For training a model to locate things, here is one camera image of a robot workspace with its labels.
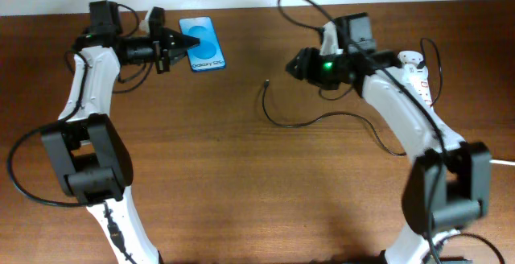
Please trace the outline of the blue Samsung Galaxy smartphone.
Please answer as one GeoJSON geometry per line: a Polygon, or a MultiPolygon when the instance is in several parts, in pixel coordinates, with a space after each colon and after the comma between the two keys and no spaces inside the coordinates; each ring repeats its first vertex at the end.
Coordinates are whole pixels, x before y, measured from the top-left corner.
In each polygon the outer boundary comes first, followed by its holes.
{"type": "Polygon", "coordinates": [[[213,21],[210,17],[185,18],[179,20],[184,35],[200,40],[200,44],[187,51],[193,72],[208,72],[226,67],[213,21]]]}

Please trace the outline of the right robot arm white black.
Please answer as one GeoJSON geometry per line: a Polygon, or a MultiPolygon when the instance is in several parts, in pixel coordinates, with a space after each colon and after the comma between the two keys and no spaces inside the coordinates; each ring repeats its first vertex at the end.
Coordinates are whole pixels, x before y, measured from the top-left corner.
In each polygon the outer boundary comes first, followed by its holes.
{"type": "Polygon", "coordinates": [[[488,214],[488,148],[466,142],[435,113],[429,96],[418,92],[427,85],[420,54],[377,50],[366,13],[331,19],[319,37],[321,46],[300,50],[286,71],[325,90],[351,85],[383,117],[411,164],[402,195],[406,224],[374,261],[437,260],[437,245],[488,214]]]}

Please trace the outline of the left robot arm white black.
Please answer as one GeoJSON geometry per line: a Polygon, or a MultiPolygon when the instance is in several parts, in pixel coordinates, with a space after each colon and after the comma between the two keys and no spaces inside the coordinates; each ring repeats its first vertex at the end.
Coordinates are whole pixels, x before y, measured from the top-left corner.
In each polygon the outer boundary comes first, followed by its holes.
{"type": "Polygon", "coordinates": [[[90,25],[73,44],[75,74],[68,102],[42,142],[67,196],[96,219],[120,263],[160,263],[132,197],[133,164],[109,118],[113,87],[124,65],[149,64],[158,73],[184,58],[199,39],[165,26],[165,11],[153,7],[143,36],[122,34],[118,4],[89,5],[90,25]]]}

